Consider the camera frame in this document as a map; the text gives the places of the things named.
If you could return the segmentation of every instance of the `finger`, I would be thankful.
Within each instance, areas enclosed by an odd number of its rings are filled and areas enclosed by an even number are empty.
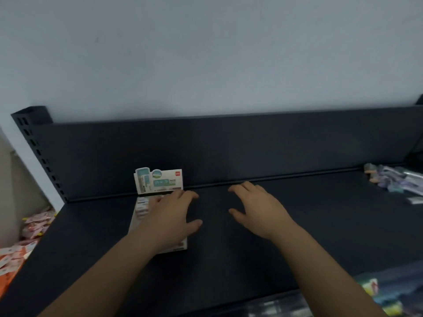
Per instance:
[[[228,189],[229,192],[235,192],[235,194],[241,199],[243,200],[247,194],[248,191],[245,189],[245,187],[241,186],[241,185],[233,185],[230,186]]]
[[[253,192],[256,190],[256,186],[254,186],[250,181],[244,181],[243,183],[241,183],[241,186],[243,186],[249,192]]]
[[[192,202],[193,199],[199,198],[198,194],[196,192],[187,191],[184,192],[184,194],[181,196],[180,200],[185,203],[188,207],[188,205]]]
[[[186,224],[186,231],[187,231],[187,236],[189,236],[190,234],[193,234],[195,232],[198,231],[198,229],[201,227],[201,225],[203,224],[203,221],[201,219],[196,219],[192,222],[189,222],[188,224]]]
[[[256,185],[256,188],[258,189],[258,190],[260,190],[261,192],[267,192],[266,190],[264,190],[264,188],[262,187],[262,186],[260,186],[260,185]]]
[[[183,191],[182,189],[177,189],[177,190],[174,190],[174,191],[171,193],[171,198],[173,198],[173,199],[178,199],[180,196],[182,196],[182,195],[183,195],[183,193],[184,193],[184,191]]]
[[[148,200],[148,208],[152,209],[160,200],[161,196],[151,196]]]
[[[247,223],[247,216],[243,213],[239,212],[238,210],[234,208],[229,209],[229,213],[234,217],[234,219],[239,222],[241,225],[245,227]]]

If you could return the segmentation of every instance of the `white wall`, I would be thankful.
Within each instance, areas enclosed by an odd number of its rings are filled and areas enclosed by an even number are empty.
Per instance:
[[[1,0],[0,84],[55,121],[408,105],[423,92],[422,10],[423,0]]]

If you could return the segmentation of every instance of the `right hand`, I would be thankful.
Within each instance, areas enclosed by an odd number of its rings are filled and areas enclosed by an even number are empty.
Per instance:
[[[235,192],[245,208],[245,215],[234,208],[230,214],[252,233],[273,241],[286,225],[294,224],[283,205],[262,186],[245,181],[228,191]]]

